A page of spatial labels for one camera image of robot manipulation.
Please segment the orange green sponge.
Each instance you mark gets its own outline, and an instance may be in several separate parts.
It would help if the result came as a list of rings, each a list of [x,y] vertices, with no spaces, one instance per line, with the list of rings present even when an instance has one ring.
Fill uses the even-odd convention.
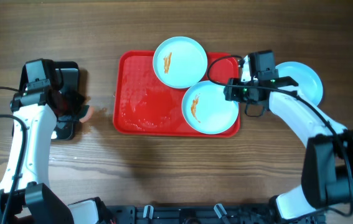
[[[94,107],[90,105],[84,105],[79,114],[77,115],[77,119],[81,123],[87,122],[94,114]]]

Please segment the light blue plate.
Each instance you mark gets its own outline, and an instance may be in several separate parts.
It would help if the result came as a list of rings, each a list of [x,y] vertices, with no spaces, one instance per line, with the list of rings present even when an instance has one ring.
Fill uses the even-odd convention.
[[[185,121],[194,130],[203,134],[220,134],[236,122],[239,104],[225,99],[223,86],[206,80],[185,92],[181,110]]]
[[[283,62],[276,66],[279,77],[291,77],[304,95],[318,106],[323,97],[323,85],[318,74],[309,66],[300,62]]]
[[[159,81],[177,89],[189,88],[204,77],[208,57],[204,48],[189,37],[171,37],[154,52],[153,70]]]

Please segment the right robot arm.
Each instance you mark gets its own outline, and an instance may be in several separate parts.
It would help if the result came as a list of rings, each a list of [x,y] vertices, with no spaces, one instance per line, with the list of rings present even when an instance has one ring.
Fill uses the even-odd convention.
[[[301,183],[272,198],[277,222],[319,215],[340,203],[353,214],[353,129],[318,108],[323,90],[319,76],[298,62],[275,64],[270,50],[236,56],[242,70],[228,80],[227,101],[261,105],[280,117],[306,148]]]

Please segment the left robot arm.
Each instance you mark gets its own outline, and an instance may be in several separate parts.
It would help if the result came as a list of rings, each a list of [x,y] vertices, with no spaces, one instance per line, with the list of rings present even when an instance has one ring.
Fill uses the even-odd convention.
[[[49,187],[52,134],[90,118],[75,62],[37,59],[22,68],[11,102],[12,146],[0,182],[0,223],[113,223],[98,198],[66,205]]]

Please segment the red plastic tray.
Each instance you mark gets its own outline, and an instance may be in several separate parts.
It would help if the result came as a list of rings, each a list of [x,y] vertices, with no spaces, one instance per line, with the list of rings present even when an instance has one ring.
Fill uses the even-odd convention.
[[[226,131],[206,135],[188,125],[182,115],[185,89],[163,84],[153,69],[154,52],[132,50],[119,62],[113,125],[123,134],[230,138],[240,129],[240,117]]]

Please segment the black water basin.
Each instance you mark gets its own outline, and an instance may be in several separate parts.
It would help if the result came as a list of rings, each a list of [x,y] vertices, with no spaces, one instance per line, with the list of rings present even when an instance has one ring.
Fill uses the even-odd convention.
[[[80,69],[75,62],[56,62],[50,59],[37,59],[26,62],[22,68],[19,92],[14,96],[11,109],[14,111],[31,104],[48,105],[50,90],[65,93],[67,90],[79,92]],[[52,138],[69,140],[75,135],[75,123],[56,123]]]

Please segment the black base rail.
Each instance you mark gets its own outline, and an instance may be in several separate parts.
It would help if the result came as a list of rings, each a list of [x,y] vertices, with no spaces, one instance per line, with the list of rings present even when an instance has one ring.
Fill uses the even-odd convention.
[[[290,221],[283,220],[273,207],[265,203],[239,206],[224,206],[219,203],[211,207],[108,206],[107,209],[113,215],[112,223],[116,224],[315,224],[326,222],[323,214]]]

